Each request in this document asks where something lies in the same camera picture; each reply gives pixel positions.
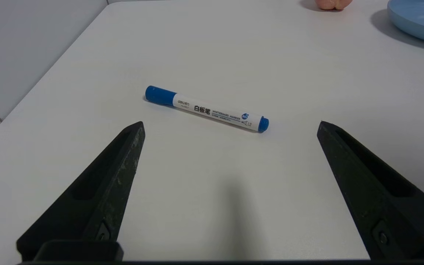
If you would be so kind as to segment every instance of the whiteboard marker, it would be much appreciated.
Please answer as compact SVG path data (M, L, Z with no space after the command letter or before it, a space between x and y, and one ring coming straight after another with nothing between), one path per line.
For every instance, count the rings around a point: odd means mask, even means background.
M177 107L179 109L187 110L192 113L200 114L202 116L210 117L212 119L261 133L266 131L269 126L269 120L264 116L252 114L247 111L219 107L214 104L188 98L176 92L171 92L155 86L149 86L146 88L145 97L148 101L156 104Z

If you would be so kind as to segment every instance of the blue marker end cap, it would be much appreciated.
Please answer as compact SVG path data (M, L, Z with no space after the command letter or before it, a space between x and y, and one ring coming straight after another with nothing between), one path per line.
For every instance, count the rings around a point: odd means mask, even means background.
M176 92L172 92L166 89L162 89L155 86L149 86L145 91L145 98L156 104L173 106L173 97Z
M263 132L266 131L268 129L269 126L269 120L266 119L264 116L261 117L261 121L259 121L259 125L258 125L258 132Z

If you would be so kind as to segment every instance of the light blue dish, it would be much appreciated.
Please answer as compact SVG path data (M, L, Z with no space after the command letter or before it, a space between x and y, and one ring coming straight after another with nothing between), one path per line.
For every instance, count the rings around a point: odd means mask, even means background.
M424 0L390 0L387 11L397 28L424 40Z

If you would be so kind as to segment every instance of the peach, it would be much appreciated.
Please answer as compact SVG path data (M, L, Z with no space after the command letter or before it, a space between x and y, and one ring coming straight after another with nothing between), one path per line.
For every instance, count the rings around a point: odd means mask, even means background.
M343 10L347 7L353 0L315 0L317 6L323 10Z

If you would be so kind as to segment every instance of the white table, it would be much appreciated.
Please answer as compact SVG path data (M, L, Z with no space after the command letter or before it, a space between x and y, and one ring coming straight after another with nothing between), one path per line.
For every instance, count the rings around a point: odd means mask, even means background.
M0 264L104 147L143 121L124 259L368 258L316 134L343 127L424 191L424 42L386 0L115 3L0 125ZM257 134L148 85L270 119Z

